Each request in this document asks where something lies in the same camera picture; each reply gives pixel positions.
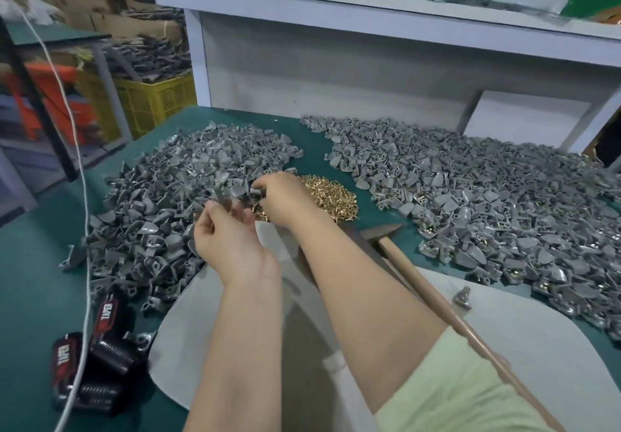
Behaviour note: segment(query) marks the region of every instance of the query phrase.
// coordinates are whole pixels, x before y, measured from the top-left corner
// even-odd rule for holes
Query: yellow plastic crate
[[[144,136],[183,108],[196,105],[191,74],[153,84],[114,79],[114,85],[134,139]],[[97,115],[104,141],[110,143],[120,138],[112,105],[99,76],[80,71],[78,87]]]

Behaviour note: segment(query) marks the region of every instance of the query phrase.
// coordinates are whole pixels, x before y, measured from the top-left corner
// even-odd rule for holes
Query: hammer
[[[446,301],[438,290],[423,277],[419,270],[410,262],[408,257],[390,240],[391,236],[397,234],[403,228],[403,224],[383,224],[375,226],[363,231],[356,231],[353,226],[341,225],[341,229],[360,247],[373,261],[375,261],[386,272],[397,279],[403,286],[405,283],[394,273],[388,266],[380,254],[383,254],[397,267],[400,274],[414,288],[416,293],[420,295],[423,301],[431,308],[431,310],[447,325],[451,326],[457,334],[465,337],[481,357],[489,360],[496,369],[498,376],[505,383],[513,385],[517,394],[528,401],[543,417],[546,424],[558,431],[564,432],[565,428],[557,421],[552,414],[541,404],[535,396],[526,388],[511,369],[502,363],[489,346],[481,339],[481,337],[470,327],[470,325],[460,318]]]

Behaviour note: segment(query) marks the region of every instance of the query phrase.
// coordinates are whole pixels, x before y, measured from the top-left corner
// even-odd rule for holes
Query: wooden hammer handle
[[[412,284],[412,287],[423,298],[424,302],[431,308],[431,310],[438,315],[446,324],[451,326],[457,334],[464,336],[470,347],[474,349],[481,357],[489,360],[501,380],[505,383],[513,385],[517,394],[528,401],[543,417],[548,427],[558,431],[565,432],[565,428],[557,421],[552,414],[541,404],[537,398],[524,386],[524,383],[511,371],[505,364],[503,364],[489,346],[479,337],[470,325],[460,318],[451,307],[450,303],[446,301],[438,290],[435,289],[427,279],[418,271],[418,269],[410,262],[408,257],[396,246],[389,238],[382,238],[378,241],[379,246],[384,250],[384,254],[388,259],[399,269],[401,274]]]

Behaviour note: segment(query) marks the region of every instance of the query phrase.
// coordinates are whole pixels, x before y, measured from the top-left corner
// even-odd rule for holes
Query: forearm
[[[414,372],[445,324],[324,212],[291,228],[312,269],[343,355],[374,413]]]
[[[280,430],[280,275],[227,286],[184,432]]]

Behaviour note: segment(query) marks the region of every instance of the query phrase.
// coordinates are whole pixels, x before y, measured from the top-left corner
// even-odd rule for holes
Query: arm
[[[317,281],[343,355],[375,413],[410,377],[446,328],[318,209],[299,179],[263,176],[261,206],[298,240]]]
[[[280,268],[260,245],[252,212],[238,207],[232,215],[210,202],[194,230],[224,293],[184,432],[280,429]]]

